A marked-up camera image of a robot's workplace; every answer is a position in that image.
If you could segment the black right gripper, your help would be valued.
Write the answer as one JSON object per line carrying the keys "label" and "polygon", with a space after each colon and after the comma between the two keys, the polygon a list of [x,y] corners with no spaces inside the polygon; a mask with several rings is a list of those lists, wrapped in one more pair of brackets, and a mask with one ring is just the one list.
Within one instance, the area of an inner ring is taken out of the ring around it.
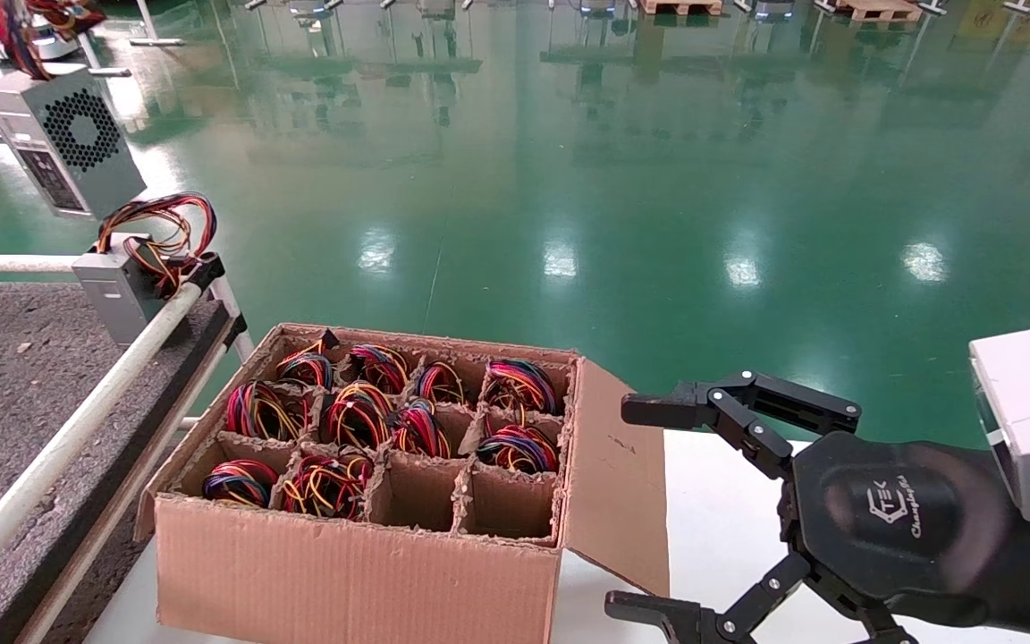
{"label": "black right gripper", "polygon": [[[712,432],[768,479],[788,480],[783,506],[797,515],[789,542],[804,554],[790,551],[722,613],[616,590],[605,614],[658,628],[670,643],[755,643],[756,628],[806,583],[832,587],[832,603],[869,633],[865,643],[916,643],[891,613],[1030,632],[1030,521],[996,460],[952,445],[870,443],[853,435],[859,417],[853,401],[756,371],[679,382],[665,396],[624,395],[625,423]],[[825,437],[793,457],[768,419]]]}

